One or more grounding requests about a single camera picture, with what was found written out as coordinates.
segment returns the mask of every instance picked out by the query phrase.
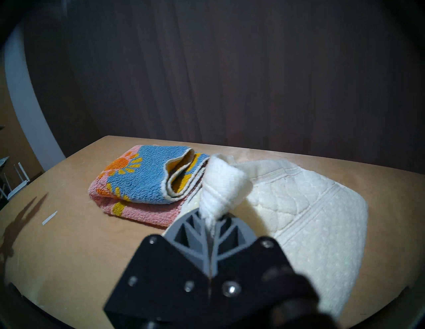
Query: white towel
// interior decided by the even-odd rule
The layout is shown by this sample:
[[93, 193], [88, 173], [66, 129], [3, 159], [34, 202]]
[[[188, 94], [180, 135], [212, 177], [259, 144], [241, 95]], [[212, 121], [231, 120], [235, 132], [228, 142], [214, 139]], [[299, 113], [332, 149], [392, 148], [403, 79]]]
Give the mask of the white towel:
[[181, 214], [200, 208], [211, 227], [231, 211], [258, 236], [273, 237], [294, 270], [312, 282], [320, 296], [320, 310], [338, 318], [363, 257], [364, 199], [287, 160], [235, 163], [232, 157], [214, 155], [203, 179], [208, 188], [186, 202]]

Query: blue towel section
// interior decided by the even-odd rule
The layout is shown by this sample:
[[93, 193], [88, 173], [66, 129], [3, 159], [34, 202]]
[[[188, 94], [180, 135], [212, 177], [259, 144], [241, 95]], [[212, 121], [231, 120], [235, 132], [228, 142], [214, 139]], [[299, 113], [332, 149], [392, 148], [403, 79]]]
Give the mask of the blue towel section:
[[[135, 168], [134, 165], [129, 164], [132, 172], [118, 171], [108, 177], [107, 183], [110, 184], [112, 191], [118, 188], [119, 197], [125, 196], [124, 199], [131, 202], [172, 203], [185, 197], [189, 192], [189, 187], [200, 178], [197, 173], [208, 157], [203, 153], [195, 154], [187, 146], [142, 145], [138, 150], [136, 164], [140, 164], [140, 166]], [[167, 192], [167, 182], [173, 174], [175, 181], [183, 181], [185, 186], [180, 188], [180, 193], [171, 193], [170, 195]], [[182, 179], [187, 174], [191, 174], [189, 179]]]

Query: pink towel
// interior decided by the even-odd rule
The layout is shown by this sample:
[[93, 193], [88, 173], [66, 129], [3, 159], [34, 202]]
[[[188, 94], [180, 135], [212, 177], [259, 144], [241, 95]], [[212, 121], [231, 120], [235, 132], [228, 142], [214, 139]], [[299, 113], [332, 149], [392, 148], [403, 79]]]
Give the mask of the pink towel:
[[92, 200], [107, 214], [137, 220], [148, 224], [169, 226], [178, 214], [184, 199], [168, 205], [133, 203], [108, 197], [92, 197]]
[[[171, 201], [171, 203], [166, 204], [153, 204], [153, 203], [136, 203], [131, 202], [130, 199], [127, 197], [127, 195], [121, 195], [120, 190], [114, 190], [110, 185], [107, 184], [109, 177], [115, 178], [115, 176], [118, 176], [120, 173], [120, 169], [122, 171], [122, 176], [124, 177], [135, 177], [135, 180], [130, 180], [131, 187], [134, 189], [135, 193], [140, 192], [139, 189], [143, 192], [143, 188], [149, 185], [145, 185], [139, 181], [137, 181], [137, 174], [141, 170], [145, 170], [149, 173], [148, 178], [150, 178], [150, 173], [154, 172], [153, 167], [159, 166], [159, 172], [163, 172], [164, 168], [168, 168], [170, 166], [167, 166], [168, 162], [162, 163], [159, 161], [156, 163], [155, 161], [153, 163], [147, 164], [143, 166], [143, 164], [146, 162], [146, 159], [148, 155], [145, 155], [142, 153], [142, 151], [150, 151], [151, 148], [154, 148], [153, 154], [160, 154], [161, 152], [168, 152], [175, 151], [176, 155], [169, 156], [170, 159], [168, 159], [167, 156], [165, 156], [166, 160], [169, 160], [168, 162], [172, 163], [178, 163], [179, 161], [186, 161], [186, 163], [183, 163], [185, 165], [184, 168], [186, 168], [180, 176], [188, 176], [192, 177], [192, 180], [184, 180], [184, 179], [175, 179], [175, 181], [182, 185], [185, 184], [186, 186], [190, 187], [188, 188], [187, 192], [182, 195], [182, 199], [178, 201]], [[99, 176], [90, 184], [90, 187], [88, 189], [88, 194], [90, 198], [107, 214], [123, 217], [127, 219], [133, 219], [137, 220], [139, 222], [159, 225], [159, 226], [169, 226], [178, 216], [180, 213], [180, 209], [182, 204], [186, 201], [186, 199], [190, 198], [191, 195], [193, 195], [199, 188], [200, 188], [200, 181], [201, 177], [204, 172], [204, 167], [206, 166], [206, 161], [208, 160], [208, 156], [201, 154], [201, 153], [194, 153], [191, 151], [189, 147], [177, 147], [177, 146], [169, 146], [169, 147], [161, 147], [161, 146], [147, 146], [144, 149], [141, 145], [136, 145], [132, 147], [130, 150], [125, 152], [121, 157], [116, 159], [113, 163], [111, 163], [109, 166], [107, 166], [100, 174]], [[128, 164], [135, 162], [135, 165], [132, 165], [133, 167], [131, 169], [127, 169], [128, 173], [125, 172], [121, 167], [124, 169], [128, 167]], [[173, 168], [170, 167], [170, 175], [177, 170], [179, 166], [174, 165]], [[196, 177], [195, 174], [192, 175], [192, 172], [189, 170], [194, 171], [197, 173]], [[164, 174], [164, 180], [168, 178], [168, 175]]]

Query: white paper strip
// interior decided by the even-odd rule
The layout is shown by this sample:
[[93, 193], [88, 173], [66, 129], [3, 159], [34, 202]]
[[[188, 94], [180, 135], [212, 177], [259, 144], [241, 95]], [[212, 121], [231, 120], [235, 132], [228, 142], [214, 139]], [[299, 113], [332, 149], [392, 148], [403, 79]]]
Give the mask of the white paper strip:
[[51, 220], [52, 218], [53, 218], [53, 216], [54, 215], [56, 215], [56, 213], [57, 213], [57, 210], [52, 214], [52, 215], [50, 215], [49, 217], [47, 217], [45, 220], [43, 220], [43, 225], [45, 224], [45, 223], [47, 223], [49, 220]]

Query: white wall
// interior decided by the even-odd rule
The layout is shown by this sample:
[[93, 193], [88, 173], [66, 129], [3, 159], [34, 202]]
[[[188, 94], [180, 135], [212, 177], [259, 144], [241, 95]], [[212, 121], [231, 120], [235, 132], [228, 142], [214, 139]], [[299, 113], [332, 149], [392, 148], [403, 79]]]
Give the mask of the white wall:
[[18, 121], [45, 171], [65, 159], [40, 109], [25, 60], [22, 30], [17, 26], [5, 44], [6, 82]]

